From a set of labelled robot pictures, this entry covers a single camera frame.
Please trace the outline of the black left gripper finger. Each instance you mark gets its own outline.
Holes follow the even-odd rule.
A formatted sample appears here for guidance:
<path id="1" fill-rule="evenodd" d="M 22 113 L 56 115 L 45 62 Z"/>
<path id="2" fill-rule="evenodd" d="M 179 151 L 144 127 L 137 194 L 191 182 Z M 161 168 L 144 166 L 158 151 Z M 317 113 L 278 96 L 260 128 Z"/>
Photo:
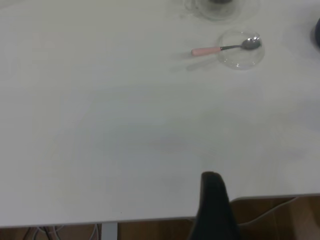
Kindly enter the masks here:
<path id="1" fill-rule="evenodd" d="M 240 240 L 241 234 L 225 182 L 216 172 L 203 172 L 197 215 L 190 240 Z"/>

